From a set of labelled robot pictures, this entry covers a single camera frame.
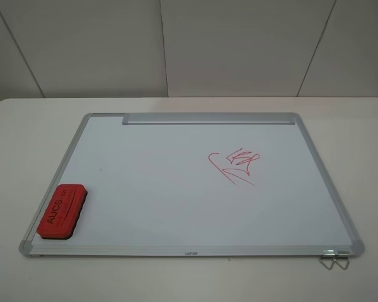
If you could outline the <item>right metal binder clip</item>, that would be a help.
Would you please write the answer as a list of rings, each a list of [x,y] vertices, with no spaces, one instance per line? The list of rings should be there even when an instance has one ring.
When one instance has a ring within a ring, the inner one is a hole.
[[[347,270],[350,265],[350,252],[339,250],[334,258],[334,263],[342,270]]]

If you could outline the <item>grey marker tray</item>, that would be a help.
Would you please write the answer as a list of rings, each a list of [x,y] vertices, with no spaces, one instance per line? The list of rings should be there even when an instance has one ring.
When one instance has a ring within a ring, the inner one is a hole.
[[[295,113],[127,113],[123,125],[294,125]]]

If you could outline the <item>metal binder clip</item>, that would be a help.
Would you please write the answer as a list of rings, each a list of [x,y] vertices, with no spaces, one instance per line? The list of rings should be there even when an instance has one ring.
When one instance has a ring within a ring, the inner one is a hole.
[[[347,270],[350,265],[350,252],[339,250],[334,258],[334,263],[342,270]]]
[[[336,253],[334,250],[324,250],[319,261],[323,267],[331,271],[335,265]]]

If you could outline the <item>white aluminium-framed whiteboard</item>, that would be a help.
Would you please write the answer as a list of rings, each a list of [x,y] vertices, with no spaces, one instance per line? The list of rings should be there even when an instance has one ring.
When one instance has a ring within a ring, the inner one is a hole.
[[[19,246],[25,256],[363,254],[308,131],[294,125],[123,125],[82,119]],[[71,238],[37,227],[60,184],[88,195]]]

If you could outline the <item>red whiteboard eraser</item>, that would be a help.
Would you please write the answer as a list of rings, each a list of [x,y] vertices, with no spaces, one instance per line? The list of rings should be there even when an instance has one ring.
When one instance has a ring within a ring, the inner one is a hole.
[[[71,238],[87,195],[82,184],[58,185],[38,224],[37,234],[45,240]]]

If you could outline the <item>left metal binder clip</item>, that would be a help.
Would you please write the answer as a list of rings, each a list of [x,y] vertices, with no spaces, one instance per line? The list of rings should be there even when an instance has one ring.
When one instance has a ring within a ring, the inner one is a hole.
[[[319,261],[323,267],[331,271],[335,265],[336,253],[334,250],[324,250]]]

